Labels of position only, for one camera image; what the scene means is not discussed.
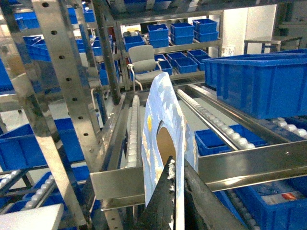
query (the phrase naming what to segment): red object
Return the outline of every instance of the red object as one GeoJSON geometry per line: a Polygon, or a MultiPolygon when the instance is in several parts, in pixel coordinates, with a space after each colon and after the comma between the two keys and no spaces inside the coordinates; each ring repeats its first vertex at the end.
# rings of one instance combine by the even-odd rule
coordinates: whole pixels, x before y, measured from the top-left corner
{"type": "Polygon", "coordinates": [[[282,197],[286,200],[297,200],[297,198],[292,193],[283,193],[282,197]]]}

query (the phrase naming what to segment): blue storage crate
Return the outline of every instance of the blue storage crate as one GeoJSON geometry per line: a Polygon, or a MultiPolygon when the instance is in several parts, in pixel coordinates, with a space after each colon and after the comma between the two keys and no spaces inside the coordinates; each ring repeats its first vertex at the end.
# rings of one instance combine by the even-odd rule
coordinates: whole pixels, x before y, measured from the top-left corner
{"type": "MultiPolygon", "coordinates": [[[[307,196],[307,177],[281,181],[307,196]]],[[[256,191],[259,185],[234,189],[261,230],[307,229],[307,199],[298,199],[279,204],[267,204],[256,191]]]]}
{"type": "Polygon", "coordinates": [[[94,41],[92,44],[92,49],[94,52],[94,56],[102,56],[103,52],[100,46],[100,41],[94,41]]]}
{"type": "Polygon", "coordinates": [[[280,51],[277,52],[275,54],[280,54],[280,53],[287,53],[287,54],[296,54],[296,53],[307,53],[307,49],[292,49],[292,50],[284,50],[284,51],[280,51]]]}
{"type": "Polygon", "coordinates": [[[197,63],[198,69],[200,71],[205,71],[205,64],[202,60],[210,58],[208,55],[198,55],[193,56],[192,59],[197,63]]]}
{"type": "MultiPolygon", "coordinates": [[[[55,120],[70,161],[84,156],[70,118],[55,120]]],[[[4,171],[46,165],[43,153],[29,124],[0,136],[0,165],[4,171]]]]}
{"type": "MultiPolygon", "coordinates": [[[[115,63],[116,76],[117,76],[117,79],[119,81],[118,61],[115,60],[114,63],[115,63]]],[[[99,76],[100,76],[100,81],[101,81],[102,85],[108,85],[109,84],[109,81],[107,79],[106,66],[105,66],[104,63],[101,63],[100,70],[99,70],[99,76]]]]}
{"type": "Polygon", "coordinates": [[[175,62],[176,59],[187,57],[182,52],[170,53],[170,54],[166,54],[166,56],[167,56],[167,59],[171,62],[171,65],[173,67],[176,66],[176,62],[175,62]]]}
{"type": "Polygon", "coordinates": [[[178,37],[171,34],[171,41],[177,46],[184,44],[191,44],[193,43],[193,38],[194,38],[193,35],[178,37]]]}
{"type": "Polygon", "coordinates": [[[213,33],[216,31],[217,22],[206,18],[193,20],[193,25],[195,26],[195,31],[201,34],[213,33]]]}
{"type": "Polygon", "coordinates": [[[154,59],[157,61],[158,59],[163,59],[163,60],[166,60],[166,57],[164,56],[164,54],[156,54],[154,56],[154,59]]]}
{"type": "Polygon", "coordinates": [[[151,40],[151,39],[149,39],[149,43],[154,48],[167,47],[168,46],[168,38],[161,39],[161,40],[151,40]]]}
{"type": "Polygon", "coordinates": [[[224,191],[214,192],[214,195],[239,221],[241,221],[243,225],[245,225],[244,221],[240,217],[240,214],[238,213],[234,205],[231,203],[230,199],[228,198],[228,196],[224,191]]]}
{"type": "Polygon", "coordinates": [[[180,73],[191,73],[191,72],[196,72],[197,71],[197,64],[190,57],[176,59],[175,63],[176,63],[176,67],[175,68],[180,73]]]}
{"type": "Polygon", "coordinates": [[[28,29],[34,29],[34,28],[39,27],[39,23],[37,19],[24,19],[24,24],[28,29]]]}
{"type": "Polygon", "coordinates": [[[187,52],[188,53],[188,58],[191,58],[193,56],[199,56],[199,55],[207,55],[209,56],[205,51],[202,49],[195,49],[195,50],[190,50],[187,52]]]}
{"type": "Polygon", "coordinates": [[[227,104],[258,119],[307,114],[306,55],[204,62],[217,64],[217,96],[227,104]]]}
{"type": "Polygon", "coordinates": [[[174,36],[191,36],[193,35],[194,26],[189,23],[174,23],[171,24],[171,33],[174,36]]]}
{"type": "Polygon", "coordinates": [[[22,18],[24,21],[24,25],[28,29],[39,27],[35,12],[15,13],[14,16],[15,19],[22,18]]]}
{"type": "Polygon", "coordinates": [[[75,9],[74,8],[68,8],[67,10],[68,10],[69,18],[71,20],[71,24],[78,24],[75,9]]]}
{"type": "Polygon", "coordinates": [[[16,22],[18,24],[19,29],[21,30],[27,29],[26,25],[24,24],[23,18],[16,18],[16,22]]]}
{"type": "MultiPolygon", "coordinates": [[[[113,50],[113,37],[112,35],[109,35],[109,39],[110,39],[110,44],[111,44],[111,48],[113,50]]],[[[104,53],[102,52],[100,43],[99,43],[99,37],[96,37],[93,44],[92,44],[92,49],[94,52],[95,56],[102,56],[104,53]]]]}
{"type": "Polygon", "coordinates": [[[11,80],[6,72],[2,60],[0,59],[0,91],[9,91],[13,89],[11,80]]]}
{"type": "Polygon", "coordinates": [[[27,37],[24,37],[24,42],[27,45],[33,45],[34,43],[38,42],[41,39],[42,39],[42,36],[27,36],[27,37]]]}
{"type": "Polygon", "coordinates": [[[150,40],[168,39],[168,27],[165,24],[148,25],[147,28],[150,40]]]}
{"type": "MultiPolygon", "coordinates": [[[[256,147],[266,145],[264,140],[244,126],[234,125],[230,127],[242,137],[246,138],[250,143],[253,143],[256,147]]],[[[198,153],[201,156],[231,151],[230,148],[210,129],[195,131],[195,140],[198,147],[198,153]]]]}
{"type": "Polygon", "coordinates": [[[94,12],[93,10],[87,10],[84,12],[84,19],[87,23],[95,22],[94,12]]]}
{"type": "Polygon", "coordinates": [[[40,61],[51,61],[49,52],[47,49],[44,49],[39,46],[30,46],[26,45],[30,58],[32,60],[40,60],[40,61]]]}
{"type": "MultiPolygon", "coordinates": [[[[84,181],[86,180],[89,175],[90,172],[87,168],[86,165],[84,166],[79,166],[79,167],[73,167],[72,168],[73,174],[75,175],[75,178],[77,181],[84,181]]],[[[38,189],[42,186],[42,184],[45,183],[45,181],[49,178],[49,176],[51,175],[51,172],[47,172],[45,173],[33,186],[33,189],[38,189]]],[[[34,195],[35,193],[28,193],[26,195],[23,196],[23,200],[30,200],[31,197],[34,195]]]]}
{"type": "MultiPolygon", "coordinates": [[[[169,76],[173,74],[173,67],[171,66],[168,60],[160,61],[160,66],[161,66],[162,71],[167,72],[169,76]]],[[[154,70],[160,70],[158,65],[155,67],[154,70]]]]}
{"type": "Polygon", "coordinates": [[[142,46],[145,44],[144,39],[141,36],[124,37],[124,43],[126,51],[135,46],[142,46]]]}
{"type": "MultiPolygon", "coordinates": [[[[256,57],[267,56],[267,55],[268,54],[245,54],[245,55],[236,55],[236,56],[229,56],[229,57],[219,57],[217,59],[223,60],[223,59],[256,58],[256,57]]],[[[204,62],[204,68],[205,68],[206,84],[213,88],[216,88],[218,64],[212,63],[212,62],[204,62]]]]}
{"type": "Polygon", "coordinates": [[[200,34],[194,31],[194,38],[199,42],[210,42],[217,40],[219,32],[213,32],[208,34],[200,34]]]}

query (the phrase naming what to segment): chair backrest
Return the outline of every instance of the chair backrest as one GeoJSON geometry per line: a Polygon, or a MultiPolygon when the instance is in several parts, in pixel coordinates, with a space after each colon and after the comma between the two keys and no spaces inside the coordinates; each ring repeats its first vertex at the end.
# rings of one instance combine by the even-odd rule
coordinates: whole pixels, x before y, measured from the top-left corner
{"type": "Polygon", "coordinates": [[[156,66],[153,46],[135,46],[129,49],[129,56],[133,63],[134,72],[153,70],[156,66]]]}

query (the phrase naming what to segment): white table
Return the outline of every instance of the white table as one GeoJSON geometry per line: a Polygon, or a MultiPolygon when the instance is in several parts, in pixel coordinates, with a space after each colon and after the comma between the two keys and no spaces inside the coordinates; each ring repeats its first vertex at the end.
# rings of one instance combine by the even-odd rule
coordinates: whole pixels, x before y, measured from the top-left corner
{"type": "Polygon", "coordinates": [[[1,230],[57,230],[64,205],[50,205],[0,215],[1,230]]]}

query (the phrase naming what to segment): gray office chair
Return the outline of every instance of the gray office chair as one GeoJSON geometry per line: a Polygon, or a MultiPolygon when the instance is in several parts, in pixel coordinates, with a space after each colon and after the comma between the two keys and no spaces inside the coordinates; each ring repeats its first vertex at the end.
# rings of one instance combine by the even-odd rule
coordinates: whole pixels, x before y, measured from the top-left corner
{"type": "Polygon", "coordinates": [[[135,83],[138,83],[143,90],[142,83],[152,81],[157,75],[162,72],[160,61],[163,59],[154,59],[153,46],[135,46],[129,49],[129,56],[132,64],[128,64],[128,68],[133,74],[133,91],[135,91],[135,83]],[[154,71],[156,65],[160,70],[154,71]]]}

